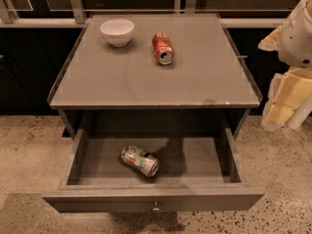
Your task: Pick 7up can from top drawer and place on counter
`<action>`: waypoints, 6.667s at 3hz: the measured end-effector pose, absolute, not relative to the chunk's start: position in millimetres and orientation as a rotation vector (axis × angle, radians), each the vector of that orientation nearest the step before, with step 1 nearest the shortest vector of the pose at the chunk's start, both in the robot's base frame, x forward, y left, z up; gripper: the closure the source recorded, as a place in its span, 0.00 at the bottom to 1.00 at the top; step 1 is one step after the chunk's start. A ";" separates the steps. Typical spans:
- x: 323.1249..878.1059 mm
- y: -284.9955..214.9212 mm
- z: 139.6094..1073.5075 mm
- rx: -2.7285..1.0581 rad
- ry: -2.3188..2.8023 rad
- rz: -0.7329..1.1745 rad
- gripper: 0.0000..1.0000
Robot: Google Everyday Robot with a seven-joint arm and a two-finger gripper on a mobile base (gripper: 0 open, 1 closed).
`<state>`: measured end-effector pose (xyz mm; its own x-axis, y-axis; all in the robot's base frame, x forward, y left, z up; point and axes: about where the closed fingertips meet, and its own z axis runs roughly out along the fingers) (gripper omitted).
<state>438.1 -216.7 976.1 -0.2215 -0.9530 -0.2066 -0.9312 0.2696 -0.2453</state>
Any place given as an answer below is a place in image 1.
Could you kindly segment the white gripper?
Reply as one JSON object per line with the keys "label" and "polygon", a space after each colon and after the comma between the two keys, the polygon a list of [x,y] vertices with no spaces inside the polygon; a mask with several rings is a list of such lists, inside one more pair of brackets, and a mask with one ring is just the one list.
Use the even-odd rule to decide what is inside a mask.
{"label": "white gripper", "polygon": [[276,131],[287,126],[294,112],[312,95],[312,0],[301,0],[282,26],[263,38],[260,50],[278,50],[280,61],[290,65],[271,81],[261,125]]}

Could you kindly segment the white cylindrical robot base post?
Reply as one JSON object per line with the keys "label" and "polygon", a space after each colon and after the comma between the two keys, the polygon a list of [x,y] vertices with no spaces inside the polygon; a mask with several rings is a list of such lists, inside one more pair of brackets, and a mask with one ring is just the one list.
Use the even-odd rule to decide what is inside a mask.
{"label": "white cylindrical robot base post", "polygon": [[298,129],[312,112],[312,95],[294,112],[287,123],[287,126],[293,130]]}

